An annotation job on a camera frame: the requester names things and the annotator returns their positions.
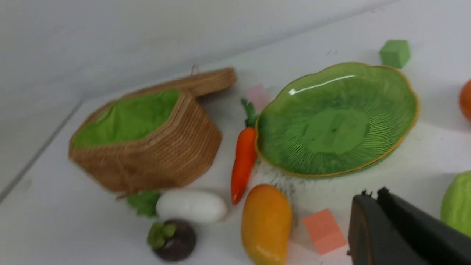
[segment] toy carrot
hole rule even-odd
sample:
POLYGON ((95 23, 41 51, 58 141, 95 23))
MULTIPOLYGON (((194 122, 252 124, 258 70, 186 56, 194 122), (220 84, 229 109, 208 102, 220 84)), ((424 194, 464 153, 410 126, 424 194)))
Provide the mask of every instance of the toy carrot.
POLYGON ((254 129, 257 116, 251 103, 247 102, 246 99, 242 99, 241 102, 244 105, 247 119, 245 120, 246 128, 240 132, 235 148, 235 161, 231 179, 232 204, 234 205, 237 205, 244 195, 253 164, 257 159, 257 152, 255 151, 256 132, 254 129))

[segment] mangosteen leaves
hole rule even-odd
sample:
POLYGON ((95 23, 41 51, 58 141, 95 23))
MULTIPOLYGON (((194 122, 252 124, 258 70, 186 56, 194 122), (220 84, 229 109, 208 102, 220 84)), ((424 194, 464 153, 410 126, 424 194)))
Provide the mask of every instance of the mangosteen leaves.
POLYGON ((159 249, 165 245, 165 238, 162 235, 164 229, 163 223, 154 223, 147 235, 147 244, 152 249, 159 249))
POLYGON ((163 228, 162 228, 162 234, 166 237, 166 238, 171 238, 175 232, 177 231, 177 226, 174 225, 174 224, 166 224, 163 228))
POLYGON ((144 190, 138 194, 126 197, 128 204, 136 209, 137 216, 155 217, 155 205, 160 198, 160 193, 152 190, 144 190))

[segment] white radish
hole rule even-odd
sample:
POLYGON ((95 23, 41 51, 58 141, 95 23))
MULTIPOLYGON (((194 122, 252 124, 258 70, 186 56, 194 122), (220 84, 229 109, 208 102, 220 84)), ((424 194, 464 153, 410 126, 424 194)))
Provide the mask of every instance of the white radish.
POLYGON ((227 214, 226 203, 220 196, 189 189, 165 192, 155 209, 163 220, 183 219, 202 224, 221 221, 227 214))

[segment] orange fruit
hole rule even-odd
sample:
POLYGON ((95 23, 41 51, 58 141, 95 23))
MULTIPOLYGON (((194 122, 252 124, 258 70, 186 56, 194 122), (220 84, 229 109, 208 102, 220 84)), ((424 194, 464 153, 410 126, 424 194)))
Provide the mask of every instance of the orange fruit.
POLYGON ((288 199, 262 184, 247 195, 242 215, 242 245, 256 265, 283 265, 288 252, 292 212, 288 199))
POLYGON ((471 80, 461 89, 460 109, 463 115, 471 121, 471 80))

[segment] green leaf-shaped plate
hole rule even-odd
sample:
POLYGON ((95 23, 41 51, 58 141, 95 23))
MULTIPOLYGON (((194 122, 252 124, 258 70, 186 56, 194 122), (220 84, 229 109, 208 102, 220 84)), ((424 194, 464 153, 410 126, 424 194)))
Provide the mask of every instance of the green leaf-shaped plate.
POLYGON ((419 110, 419 100, 400 71, 337 64, 283 88, 260 113, 256 149, 287 174, 348 173, 392 152, 419 110))

